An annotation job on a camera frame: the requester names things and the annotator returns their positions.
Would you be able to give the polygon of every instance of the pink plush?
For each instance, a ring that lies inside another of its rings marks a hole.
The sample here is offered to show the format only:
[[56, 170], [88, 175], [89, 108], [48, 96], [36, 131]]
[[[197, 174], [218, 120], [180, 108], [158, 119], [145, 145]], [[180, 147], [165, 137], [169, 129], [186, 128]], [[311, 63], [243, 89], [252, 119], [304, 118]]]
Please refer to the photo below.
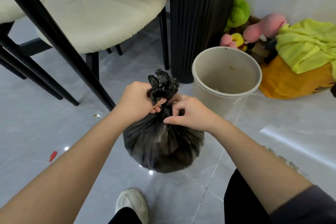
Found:
[[262, 18], [257, 24], [248, 26], [244, 30], [243, 37], [249, 43], [257, 42], [261, 35], [264, 35], [266, 38], [273, 38], [286, 23], [287, 20], [284, 15], [269, 14]]
[[232, 40], [232, 37], [229, 34], [225, 34], [222, 36], [222, 38], [220, 39], [219, 45], [238, 49], [236, 42]]

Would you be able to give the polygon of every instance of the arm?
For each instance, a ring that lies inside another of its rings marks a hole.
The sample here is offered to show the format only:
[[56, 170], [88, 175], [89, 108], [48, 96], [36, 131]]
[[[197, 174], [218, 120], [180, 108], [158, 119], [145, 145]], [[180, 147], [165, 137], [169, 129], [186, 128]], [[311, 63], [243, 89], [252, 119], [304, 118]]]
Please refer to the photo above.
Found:
[[[228, 152], [267, 213], [313, 185], [198, 99], [177, 95], [175, 100], [178, 102], [173, 105], [173, 116], [164, 123], [212, 134]], [[180, 109], [185, 109], [184, 116], [178, 116]]]
[[73, 223], [119, 135], [160, 111], [146, 95], [150, 88], [142, 82], [127, 86], [110, 114], [0, 209], [0, 223]]

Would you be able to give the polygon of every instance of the red object on floor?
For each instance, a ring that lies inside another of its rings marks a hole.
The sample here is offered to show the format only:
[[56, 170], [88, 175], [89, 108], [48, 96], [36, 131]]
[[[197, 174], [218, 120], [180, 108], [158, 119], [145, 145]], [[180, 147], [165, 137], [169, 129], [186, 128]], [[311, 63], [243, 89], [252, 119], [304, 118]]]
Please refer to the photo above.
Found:
[[53, 159], [56, 157], [56, 155], [57, 155], [57, 151], [54, 151], [50, 156], [49, 162], [52, 162]]

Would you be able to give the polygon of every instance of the forearm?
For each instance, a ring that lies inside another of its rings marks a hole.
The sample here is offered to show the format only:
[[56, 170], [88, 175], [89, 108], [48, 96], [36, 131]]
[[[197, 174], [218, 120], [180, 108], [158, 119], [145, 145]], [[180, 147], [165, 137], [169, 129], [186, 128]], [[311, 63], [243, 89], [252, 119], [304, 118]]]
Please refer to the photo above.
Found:
[[268, 213], [312, 186], [310, 181], [228, 121], [218, 119], [210, 133], [228, 152]]
[[0, 223], [73, 223], [128, 126], [115, 108], [0, 210]]

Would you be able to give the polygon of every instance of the yellow bag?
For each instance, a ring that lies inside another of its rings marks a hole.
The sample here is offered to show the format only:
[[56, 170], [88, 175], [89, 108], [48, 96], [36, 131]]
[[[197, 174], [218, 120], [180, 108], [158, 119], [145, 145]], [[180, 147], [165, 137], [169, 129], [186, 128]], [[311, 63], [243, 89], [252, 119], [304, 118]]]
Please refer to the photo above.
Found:
[[296, 74], [277, 55], [270, 64], [260, 65], [262, 81], [259, 89], [269, 98], [291, 99], [330, 89], [335, 84], [330, 62]]

